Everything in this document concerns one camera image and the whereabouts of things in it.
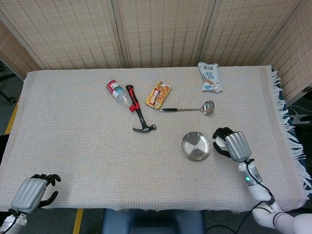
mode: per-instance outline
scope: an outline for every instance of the woven tablecloth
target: woven tablecloth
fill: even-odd
[[[214,149],[200,162],[181,152],[185,134],[198,131],[212,143],[219,127],[242,131],[264,183],[285,211],[307,199],[308,174],[296,160],[302,146],[291,141],[280,111],[284,101],[270,66],[219,67],[222,93],[201,92],[197,67],[149,69],[49,70],[30,72],[0,167],[0,209],[7,210],[20,184],[33,174],[58,174],[45,198],[59,191],[50,207],[115,210],[249,210],[256,201],[238,164]],[[106,89],[114,77],[131,84],[148,125],[120,106]],[[200,108],[200,112],[160,113],[144,104],[162,80],[172,86],[163,108]]]

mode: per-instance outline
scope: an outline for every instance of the hammer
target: hammer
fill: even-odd
[[[131,100],[133,102],[133,105],[136,106],[136,113],[141,121],[141,124],[142,124],[142,129],[137,129],[137,128],[132,128],[134,131],[138,132],[138,133],[149,133],[151,130],[156,130],[156,125],[153,124],[152,126],[147,126],[144,118],[143,118],[143,115],[142,115],[142,112],[141,112],[141,108],[140,108],[140,104],[138,103],[138,100],[136,98],[136,95],[135,95],[135,91],[134,91],[134,88],[132,85],[127,85],[126,86],[126,89],[131,97]]]

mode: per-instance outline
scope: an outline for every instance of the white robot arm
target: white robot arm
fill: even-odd
[[[27,215],[37,208],[50,205],[57,197],[57,191],[52,193],[48,200],[41,199],[47,186],[55,186],[55,181],[60,182],[60,177],[56,174],[34,175],[24,180],[11,203],[12,209],[9,212],[12,215],[5,219],[0,227],[0,234],[19,234],[27,224]]]
[[[249,159],[252,152],[242,132],[233,132],[230,128],[218,128],[213,139],[215,139],[214,148],[219,154],[239,163],[238,169],[252,197],[257,201],[263,201],[253,209],[253,217],[260,226],[277,229],[282,234],[311,233],[312,214],[292,217],[283,212],[270,190],[263,185],[254,159]]]

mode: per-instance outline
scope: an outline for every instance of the snack package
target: snack package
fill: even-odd
[[[166,100],[170,91],[171,86],[169,84],[166,84],[163,81],[158,81],[157,85],[145,100],[145,104],[156,110],[159,109]]]
[[[204,62],[198,63],[199,71],[204,80],[204,85],[201,91],[213,90],[216,93],[222,92],[219,81],[218,64],[206,64]]]

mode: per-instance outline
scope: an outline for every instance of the stainless steel bowl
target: stainless steel bowl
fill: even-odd
[[[191,132],[184,136],[181,141],[183,154],[192,161],[201,161],[210,153],[208,138],[199,132]]]

